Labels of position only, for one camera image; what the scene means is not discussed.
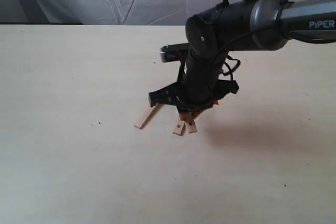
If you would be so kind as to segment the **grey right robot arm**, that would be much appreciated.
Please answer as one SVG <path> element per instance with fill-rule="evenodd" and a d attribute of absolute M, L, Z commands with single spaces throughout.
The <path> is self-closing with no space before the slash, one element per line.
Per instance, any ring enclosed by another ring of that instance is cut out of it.
<path fill-rule="evenodd" d="M 275 51 L 288 41 L 335 42 L 335 0 L 253 0 L 220 3 L 190 17 L 187 41 L 160 49 L 162 62 L 180 62 L 177 80 L 149 93 L 149 105 L 171 105 L 180 118 L 211 108 L 239 86 L 230 67 L 232 51 Z M 224 74 L 229 80 L 220 79 Z"/>

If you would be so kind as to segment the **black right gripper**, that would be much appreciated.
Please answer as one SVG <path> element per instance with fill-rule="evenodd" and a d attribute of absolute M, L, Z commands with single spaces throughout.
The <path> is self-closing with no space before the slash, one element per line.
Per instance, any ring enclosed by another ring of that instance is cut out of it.
<path fill-rule="evenodd" d="M 210 97 L 205 101 L 196 102 L 192 99 L 196 95 L 187 96 L 186 91 L 179 82 L 172 83 L 164 88 L 149 93 L 149 105 L 154 107 L 157 104 L 175 106 L 179 111 L 179 119 L 182 121 L 196 120 L 202 113 L 201 110 L 212 108 L 215 101 L 221 100 L 226 95 L 236 94 L 239 90 L 238 83 L 235 80 L 217 80 L 210 93 Z"/>

